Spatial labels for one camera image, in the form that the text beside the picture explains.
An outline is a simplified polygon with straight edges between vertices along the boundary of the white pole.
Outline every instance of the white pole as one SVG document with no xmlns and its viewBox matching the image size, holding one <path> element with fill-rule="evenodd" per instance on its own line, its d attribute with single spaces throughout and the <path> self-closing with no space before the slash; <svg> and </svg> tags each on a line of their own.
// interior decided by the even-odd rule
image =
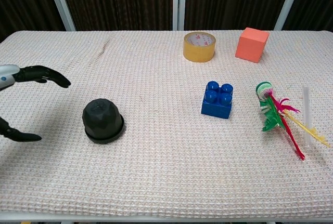
<svg viewBox="0 0 333 224">
<path fill-rule="evenodd" d="M 282 30 L 283 25 L 286 22 L 287 16 L 289 14 L 289 10 L 293 4 L 294 0 L 285 0 L 283 7 L 281 9 L 279 18 L 276 21 L 274 30 Z"/>
<path fill-rule="evenodd" d="M 178 20 L 178 30 L 184 30 L 185 22 L 185 0 L 179 0 L 179 20 Z"/>
<path fill-rule="evenodd" d="M 172 30 L 178 30 L 178 3 L 179 0 L 172 0 Z"/>
<path fill-rule="evenodd" d="M 66 0 L 54 0 L 66 31 L 76 31 Z"/>
</svg>

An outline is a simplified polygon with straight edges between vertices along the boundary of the robotic hand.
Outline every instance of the robotic hand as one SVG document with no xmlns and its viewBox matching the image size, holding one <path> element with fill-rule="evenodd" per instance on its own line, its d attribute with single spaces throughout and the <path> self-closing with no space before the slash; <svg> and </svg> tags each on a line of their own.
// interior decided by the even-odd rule
<svg viewBox="0 0 333 224">
<path fill-rule="evenodd" d="M 68 79 L 59 72 L 41 65 L 25 67 L 22 69 L 13 64 L 0 65 L 0 91 L 12 86 L 15 82 L 36 81 L 39 83 L 46 83 L 48 80 L 55 82 L 63 88 L 68 88 L 71 85 Z M 1 117 L 0 135 L 17 142 L 39 141 L 42 139 L 38 135 L 22 133 L 17 129 L 11 128 Z"/>
</svg>

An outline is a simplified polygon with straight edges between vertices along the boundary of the clear plastic tube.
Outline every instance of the clear plastic tube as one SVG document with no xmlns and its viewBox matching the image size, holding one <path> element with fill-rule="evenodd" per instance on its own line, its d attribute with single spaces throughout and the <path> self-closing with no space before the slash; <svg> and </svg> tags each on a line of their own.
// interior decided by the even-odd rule
<svg viewBox="0 0 333 224">
<path fill-rule="evenodd" d="M 311 94 L 310 89 L 307 86 L 303 86 L 303 116 L 304 124 L 307 128 L 312 128 L 312 116 L 311 116 Z M 311 146 L 311 136 L 309 133 L 304 132 L 304 139 L 307 147 Z"/>
</svg>

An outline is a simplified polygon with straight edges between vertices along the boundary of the orange cube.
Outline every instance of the orange cube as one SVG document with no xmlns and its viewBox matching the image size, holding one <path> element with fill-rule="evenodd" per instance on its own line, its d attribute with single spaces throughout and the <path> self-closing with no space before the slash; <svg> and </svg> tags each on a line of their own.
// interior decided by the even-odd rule
<svg viewBox="0 0 333 224">
<path fill-rule="evenodd" d="M 235 56 L 258 63 L 265 48 L 269 33 L 245 28 L 240 35 Z"/>
</svg>

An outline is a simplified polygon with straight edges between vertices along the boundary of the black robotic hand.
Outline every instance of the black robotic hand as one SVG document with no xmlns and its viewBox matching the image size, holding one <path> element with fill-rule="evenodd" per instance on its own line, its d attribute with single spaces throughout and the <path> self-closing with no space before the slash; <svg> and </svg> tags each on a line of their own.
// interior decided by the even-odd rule
<svg viewBox="0 0 333 224">
<path fill-rule="evenodd" d="M 31 141 L 39 141 L 42 138 L 35 134 L 30 133 L 22 133 L 17 129 L 13 129 L 9 126 L 9 124 L 0 117 L 0 134 L 4 137 L 7 137 L 13 141 L 17 142 L 31 142 Z"/>
<path fill-rule="evenodd" d="M 21 68 L 20 71 L 12 75 L 15 82 L 36 81 L 46 83 L 48 80 L 55 82 L 63 88 L 68 88 L 71 83 L 59 72 L 42 65 Z M 22 133 L 17 129 L 11 128 L 9 124 L 0 117 L 0 135 L 3 135 L 13 141 L 30 142 L 39 141 L 42 138 L 35 134 Z"/>
<path fill-rule="evenodd" d="M 71 82 L 59 72 L 42 65 L 21 68 L 18 73 L 13 74 L 13 77 L 16 82 L 36 81 L 46 83 L 51 80 L 63 88 L 68 88 L 71 85 Z"/>
</svg>

